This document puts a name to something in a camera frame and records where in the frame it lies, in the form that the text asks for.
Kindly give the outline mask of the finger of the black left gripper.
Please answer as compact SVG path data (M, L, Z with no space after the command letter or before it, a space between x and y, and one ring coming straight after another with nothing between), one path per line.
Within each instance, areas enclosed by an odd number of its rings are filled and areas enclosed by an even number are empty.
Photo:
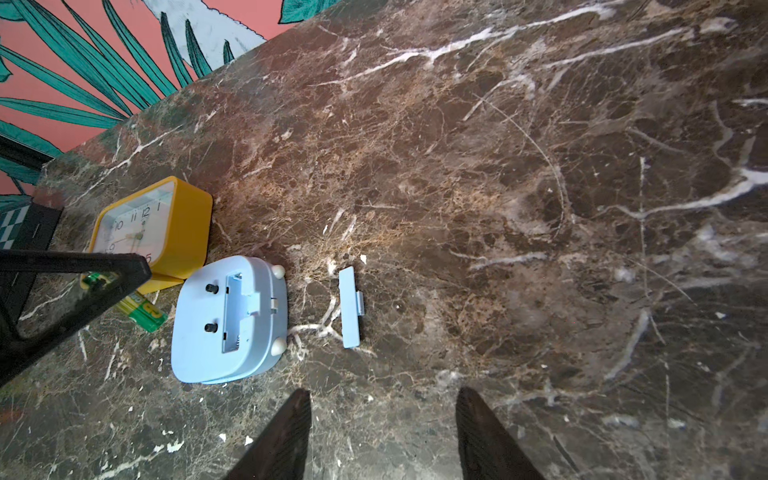
M64 294L65 303L36 326L23 326L10 294L1 296L1 384L6 385L101 314L148 281L151 270L138 254L3 250L1 278L105 274L84 292Z

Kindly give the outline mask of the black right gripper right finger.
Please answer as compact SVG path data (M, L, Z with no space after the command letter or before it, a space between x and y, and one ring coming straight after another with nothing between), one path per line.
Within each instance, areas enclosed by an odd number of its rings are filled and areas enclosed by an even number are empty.
M544 479L476 390L459 389L455 418L464 479Z

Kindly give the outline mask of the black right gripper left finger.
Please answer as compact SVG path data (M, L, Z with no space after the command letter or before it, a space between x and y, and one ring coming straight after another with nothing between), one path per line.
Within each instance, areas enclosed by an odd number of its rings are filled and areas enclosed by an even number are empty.
M311 394L295 390L225 479L303 479L312 426Z

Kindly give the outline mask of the green battery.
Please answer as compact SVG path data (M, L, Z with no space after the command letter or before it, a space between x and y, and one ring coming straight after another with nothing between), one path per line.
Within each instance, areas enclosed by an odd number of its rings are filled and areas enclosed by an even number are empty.
M80 285L83 290L97 291L118 279L119 277L114 273L89 272L81 276ZM168 315L163 310L138 291L120 300L116 307L147 332L157 331L168 319Z

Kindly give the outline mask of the light blue small alarm clock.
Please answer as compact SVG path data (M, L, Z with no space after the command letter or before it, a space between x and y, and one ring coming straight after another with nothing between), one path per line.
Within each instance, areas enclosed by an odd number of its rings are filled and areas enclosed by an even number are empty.
M273 368L287 350L285 268L231 256L183 284L171 342L174 376L187 384L229 383Z

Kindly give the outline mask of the yellow square alarm clock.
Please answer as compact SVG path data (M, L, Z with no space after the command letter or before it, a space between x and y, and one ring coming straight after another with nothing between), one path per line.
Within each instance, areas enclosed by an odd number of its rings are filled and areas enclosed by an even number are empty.
M211 194L169 176L102 210L88 251L142 256L152 276L141 294L171 288L204 266L212 210Z

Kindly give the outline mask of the light blue battery cover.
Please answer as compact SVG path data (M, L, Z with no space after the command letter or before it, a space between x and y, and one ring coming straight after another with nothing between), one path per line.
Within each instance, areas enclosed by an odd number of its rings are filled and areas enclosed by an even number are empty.
M339 296L343 345L347 349L357 348L361 344L360 317L365 311L363 294L356 288L353 266L339 271Z

